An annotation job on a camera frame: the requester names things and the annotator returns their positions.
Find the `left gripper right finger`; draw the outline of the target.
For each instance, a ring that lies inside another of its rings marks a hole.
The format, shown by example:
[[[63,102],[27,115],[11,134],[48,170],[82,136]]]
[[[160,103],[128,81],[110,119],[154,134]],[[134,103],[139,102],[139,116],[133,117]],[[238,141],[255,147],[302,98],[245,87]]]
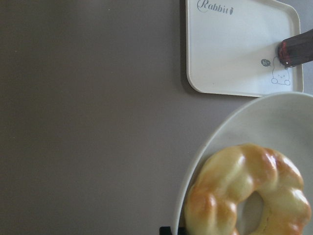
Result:
[[[185,227],[178,228],[178,235],[187,235],[187,231]]]

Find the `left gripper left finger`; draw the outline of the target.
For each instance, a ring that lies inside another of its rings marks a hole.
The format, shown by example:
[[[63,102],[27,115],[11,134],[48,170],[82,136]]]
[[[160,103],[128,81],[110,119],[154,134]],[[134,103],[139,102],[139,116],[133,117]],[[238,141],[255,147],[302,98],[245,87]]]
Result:
[[[160,227],[159,235],[171,235],[171,228],[169,226]]]

